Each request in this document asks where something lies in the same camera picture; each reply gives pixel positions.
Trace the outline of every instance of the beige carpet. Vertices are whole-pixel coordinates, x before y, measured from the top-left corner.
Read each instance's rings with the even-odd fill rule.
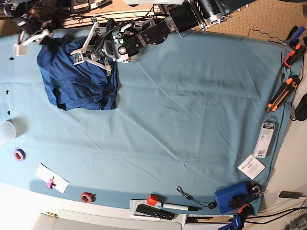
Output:
[[[210,27],[208,31],[247,35],[249,29],[253,28],[260,29],[262,32],[269,33],[271,36],[279,37],[283,40],[294,25],[303,25],[307,27],[307,18],[303,15],[302,5],[302,3],[288,3],[278,0],[258,0],[251,3],[249,7],[244,8],[242,11],[233,13],[232,18],[229,18],[226,22]],[[134,9],[150,8],[151,5],[130,7],[125,4],[123,0],[113,0],[113,4],[92,11],[91,13],[131,11]],[[2,25],[3,26],[0,26],[0,35],[12,33],[11,23],[2,23]],[[304,32],[301,38],[303,36],[307,36],[307,32]],[[250,32],[250,37],[271,40],[268,36],[254,31]]]

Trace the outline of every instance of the blue fabric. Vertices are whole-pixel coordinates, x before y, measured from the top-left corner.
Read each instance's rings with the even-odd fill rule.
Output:
[[[37,56],[37,64],[42,73],[46,93],[51,104],[70,110],[85,108],[90,110],[111,110],[116,108],[117,65],[110,60],[112,75],[98,66],[84,62],[74,65],[70,53],[79,49],[86,38],[69,42],[67,36],[58,46],[43,46]]]
[[[66,33],[80,37],[89,30],[55,36]],[[16,36],[0,39],[1,115],[12,119],[18,132],[0,149],[0,182],[76,201],[90,192],[96,194],[93,204],[111,207],[129,208],[129,199],[146,199],[152,192],[168,203],[197,206],[176,187],[212,202],[215,191],[249,180],[237,167],[253,153],[270,116],[277,120],[276,131],[268,155],[260,159],[266,168],[255,178],[264,187],[268,183],[291,98],[274,113],[265,108],[282,84],[281,54],[289,47],[225,34],[170,34],[164,43],[141,50],[136,61],[118,64],[117,109],[101,112],[51,105],[36,64],[41,47],[31,44],[26,56],[9,61],[15,41]],[[298,74],[301,64],[291,72]],[[26,160],[14,158],[15,148],[25,151]],[[70,182],[64,194],[35,177],[40,163]],[[252,205],[257,211],[260,197]]]

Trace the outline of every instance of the black remote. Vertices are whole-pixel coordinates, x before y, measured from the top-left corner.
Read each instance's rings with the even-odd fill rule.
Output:
[[[136,211],[153,217],[158,217],[161,219],[168,219],[168,220],[172,220],[175,216],[174,213],[166,212],[164,210],[154,208],[145,204],[138,205]]]

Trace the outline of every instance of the light blue tablecloth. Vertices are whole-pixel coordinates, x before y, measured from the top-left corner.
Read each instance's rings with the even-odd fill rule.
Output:
[[[152,192],[168,203],[197,206],[176,187],[212,202],[217,189],[248,180],[237,167],[254,151],[266,104],[281,86],[281,53],[290,50],[240,36],[171,34],[142,50],[137,61],[118,65],[116,110],[66,112],[48,101],[36,64],[40,46],[33,43],[26,56],[9,60],[16,41],[0,39],[0,118],[12,119],[18,132],[0,149],[0,182],[76,201],[89,192],[96,194],[94,204],[121,208]],[[255,181],[261,185],[272,172],[289,114],[289,102],[269,114],[277,128],[268,156],[260,159],[266,168]],[[26,152],[26,160],[14,158],[15,148]],[[70,182],[64,194],[35,177],[40,163]],[[253,202],[256,211],[259,204]]]

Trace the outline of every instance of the navy blue shirt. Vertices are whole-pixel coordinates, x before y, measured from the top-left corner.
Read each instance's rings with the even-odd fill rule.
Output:
[[[112,66],[112,75],[109,77],[104,69],[88,62],[73,64],[70,53],[81,48],[85,40],[68,43],[68,38],[63,37],[58,45],[43,46],[38,54],[37,63],[49,101],[64,110],[115,109],[118,87],[116,62],[109,60]]]

